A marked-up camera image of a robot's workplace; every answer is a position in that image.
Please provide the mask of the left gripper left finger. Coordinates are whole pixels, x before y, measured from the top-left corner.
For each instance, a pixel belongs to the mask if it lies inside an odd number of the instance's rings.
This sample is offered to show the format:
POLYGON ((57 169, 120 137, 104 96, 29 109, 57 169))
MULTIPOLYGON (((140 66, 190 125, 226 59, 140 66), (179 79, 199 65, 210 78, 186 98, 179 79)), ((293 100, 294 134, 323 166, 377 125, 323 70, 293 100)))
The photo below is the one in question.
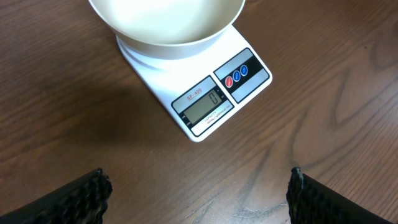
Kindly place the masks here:
POLYGON ((10 224, 102 224, 113 188, 101 168, 1 216, 10 224))

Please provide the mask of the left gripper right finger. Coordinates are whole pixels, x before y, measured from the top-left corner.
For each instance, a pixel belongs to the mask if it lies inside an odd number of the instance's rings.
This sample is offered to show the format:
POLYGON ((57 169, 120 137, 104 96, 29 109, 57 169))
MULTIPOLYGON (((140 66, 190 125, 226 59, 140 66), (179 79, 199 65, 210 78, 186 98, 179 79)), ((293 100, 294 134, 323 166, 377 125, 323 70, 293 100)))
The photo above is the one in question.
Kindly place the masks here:
POLYGON ((392 224, 327 186, 291 170, 286 199, 291 224, 392 224))

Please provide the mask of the white digital kitchen scale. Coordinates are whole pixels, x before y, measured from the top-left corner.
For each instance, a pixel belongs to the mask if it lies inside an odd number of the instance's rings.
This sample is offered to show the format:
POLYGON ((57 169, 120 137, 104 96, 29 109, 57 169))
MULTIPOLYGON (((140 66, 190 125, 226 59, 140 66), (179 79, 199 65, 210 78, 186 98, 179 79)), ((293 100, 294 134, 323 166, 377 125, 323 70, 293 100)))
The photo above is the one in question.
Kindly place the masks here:
POLYGON ((121 39, 119 49, 171 117, 200 142, 272 83, 272 73, 235 28, 192 57, 150 58, 121 39))

